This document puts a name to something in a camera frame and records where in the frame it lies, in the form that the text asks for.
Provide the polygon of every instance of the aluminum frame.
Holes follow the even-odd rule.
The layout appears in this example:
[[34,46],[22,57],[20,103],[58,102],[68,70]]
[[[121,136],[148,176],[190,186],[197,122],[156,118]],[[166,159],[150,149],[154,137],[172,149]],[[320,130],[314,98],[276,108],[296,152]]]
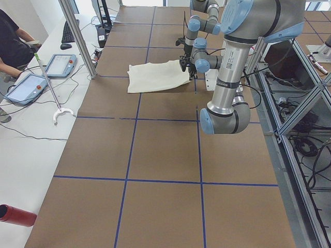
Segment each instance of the aluminum frame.
[[91,61],[91,57],[88,53],[88,49],[86,47],[86,43],[84,41],[83,35],[79,29],[79,26],[76,22],[76,18],[70,3],[70,0],[58,0],[62,12],[68,22],[68,25],[72,31],[72,34],[75,38],[76,44],[78,46],[79,52],[82,55],[83,61],[87,67],[87,70],[91,76],[91,79],[95,78],[97,72],[95,70],[95,67]]

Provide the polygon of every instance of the red cylinder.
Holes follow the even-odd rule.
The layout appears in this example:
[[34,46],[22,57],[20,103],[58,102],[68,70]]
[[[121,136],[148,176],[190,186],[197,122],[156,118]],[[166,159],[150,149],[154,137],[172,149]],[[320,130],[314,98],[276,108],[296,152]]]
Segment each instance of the red cylinder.
[[33,226],[37,215],[24,211],[19,208],[14,208],[8,205],[0,205],[0,221],[21,226]]

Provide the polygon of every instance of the brown cardboard surface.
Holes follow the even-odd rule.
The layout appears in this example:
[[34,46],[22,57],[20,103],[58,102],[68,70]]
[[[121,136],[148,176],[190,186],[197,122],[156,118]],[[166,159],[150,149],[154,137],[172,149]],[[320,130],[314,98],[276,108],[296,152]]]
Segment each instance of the brown cardboard surface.
[[78,118],[55,175],[125,178],[134,120]]
[[329,21],[331,21],[331,11],[322,11],[322,13],[327,17]]
[[154,25],[151,47],[175,48],[176,40],[183,37],[183,27],[179,25]]
[[197,123],[138,121],[129,178],[199,182]]
[[177,60],[180,56],[184,55],[184,46],[179,48],[150,48],[148,52],[147,62],[159,64],[166,63],[170,60]]
[[[171,10],[180,13],[183,9]],[[169,13],[167,8],[121,7],[117,20],[151,24],[154,14],[157,23]],[[139,44],[146,43],[151,27],[116,26],[117,33],[107,45],[131,46],[130,30],[139,36]],[[141,34],[135,26],[144,27]],[[121,119],[136,117],[140,97],[127,94],[129,64],[178,59],[183,47],[174,46],[182,32],[180,25],[153,25],[151,46],[158,49],[105,47],[97,71],[109,77],[91,81],[78,113],[81,118],[73,126],[55,171],[57,176],[124,180],[129,163],[130,180],[176,181],[127,182],[118,248],[203,247],[199,138],[204,182],[276,183],[260,124],[250,124],[240,134],[206,135],[201,129],[198,134],[197,107],[200,111],[213,95],[205,91],[204,80],[195,81],[198,92],[191,82],[174,90],[141,94],[138,117],[143,120]],[[208,48],[221,48],[222,41],[210,36]],[[244,95],[254,105],[248,88]],[[258,122],[256,110],[251,121]],[[208,247],[294,247],[278,188],[203,188]],[[54,178],[26,248],[113,246],[123,190],[122,181]]]
[[238,134],[200,131],[206,182],[277,183],[261,126],[249,124]]
[[[206,38],[206,33],[203,32],[199,32],[198,37],[201,38]],[[213,35],[213,34],[209,34],[207,36],[207,48],[208,48],[208,52],[211,53],[213,52],[212,50],[209,49],[220,49],[223,48],[223,38],[224,35],[222,33],[220,33],[219,35]]]
[[331,34],[319,34],[319,36],[322,38],[323,42],[325,42]]
[[210,248],[295,248],[278,188],[205,185]]
[[328,21],[321,11],[305,11],[305,18],[307,21]]
[[148,47],[151,25],[116,23],[107,39],[106,45],[117,47]]
[[309,22],[305,22],[304,30],[303,30],[302,33],[304,33],[304,34],[306,34],[306,33],[315,34],[315,31],[314,31],[314,29],[312,29],[312,27],[309,24]]
[[118,248],[203,247],[200,185],[129,182]]
[[183,25],[184,12],[186,22],[190,20],[189,7],[157,7],[155,10],[154,24]]
[[206,91],[206,81],[204,79],[196,79],[195,84],[197,86],[197,91]]
[[145,93],[141,98],[139,118],[196,120],[196,107],[193,92]]
[[331,34],[331,22],[310,22],[317,33]]
[[123,187],[53,178],[25,248],[113,246]]
[[305,54],[310,54],[310,51],[307,49],[306,45],[323,44],[323,41],[319,38],[317,34],[301,34],[296,38],[296,40]]
[[147,48],[104,48],[97,73],[102,76],[129,76],[129,65],[146,62]]
[[183,84],[173,89],[155,91],[154,93],[181,93],[181,92],[194,92],[194,81],[191,81],[187,84]]
[[154,7],[120,7],[116,21],[123,23],[151,24],[153,21]]
[[78,116],[135,118],[139,94],[128,94],[128,78],[96,76],[89,84]]

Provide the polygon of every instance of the black shirt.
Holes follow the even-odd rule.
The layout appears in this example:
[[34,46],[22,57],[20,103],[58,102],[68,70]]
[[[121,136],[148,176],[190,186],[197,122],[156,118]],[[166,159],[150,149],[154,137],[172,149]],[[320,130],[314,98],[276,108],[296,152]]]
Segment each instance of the black shirt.
[[28,64],[34,51],[15,33],[19,27],[0,9],[0,58],[12,67]]

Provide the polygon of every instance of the blue joint cap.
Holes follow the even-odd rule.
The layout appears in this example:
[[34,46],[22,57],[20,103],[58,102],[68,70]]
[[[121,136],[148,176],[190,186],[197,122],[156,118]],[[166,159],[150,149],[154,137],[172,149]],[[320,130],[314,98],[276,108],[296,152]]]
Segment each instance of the blue joint cap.
[[200,21],[197,19],[190,19],[190,21],[188,22],[188,29],[191,30],[192,32],[199,31]]
[[221,24],[216,23],[214,29],[213,29],[213,35],[218,35],[221,32]]
[[205,49],[207,47],[207,41],[204,38],[197,38],[194,40],[193,46],[198,49]]
[[288,27],[282,31],[276,32],[272,35],[269,35],[264,38],[265,43],[271,43],[271,42],[280,42],[280,41],[286,41],[289,39],[293,39],[297,36],[299,36],[303,29],[304,29],[305,22],[301,22],[298,24],[295,24],[291,27]]
[[210,69],[210,63],[208,62],[208,60],[203,58],[198,59],[197,61],[195,61],[194,64],[197,71],[200,73],[205,73]]
[[221,32],[225,35],[236,31],[248,16],[254,0],[229,1],[221,19]]
[[209,116],[207,109],[200,110],[200,125],[202,131],[206,134],[215,134],[212,119]]

